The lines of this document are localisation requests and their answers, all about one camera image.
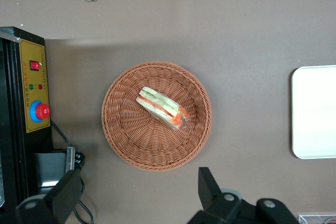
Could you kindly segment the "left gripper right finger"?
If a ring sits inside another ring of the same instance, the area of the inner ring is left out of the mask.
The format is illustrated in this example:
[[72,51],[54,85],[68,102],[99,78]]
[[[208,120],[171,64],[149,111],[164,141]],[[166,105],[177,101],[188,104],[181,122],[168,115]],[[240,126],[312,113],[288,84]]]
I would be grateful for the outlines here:
[[255,206],[232,190],[223,192],[207,167],[198,169],[198,195],[203,209],[189,223],[256,223]]

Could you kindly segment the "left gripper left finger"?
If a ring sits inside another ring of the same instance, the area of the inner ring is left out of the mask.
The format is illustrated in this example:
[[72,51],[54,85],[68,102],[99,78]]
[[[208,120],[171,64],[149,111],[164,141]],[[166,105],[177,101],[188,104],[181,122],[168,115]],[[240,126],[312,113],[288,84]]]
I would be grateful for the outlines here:
[[82,195],[79,172],[68,171],[46,194],[34,195],[16,207],[17,223],[65,223]]

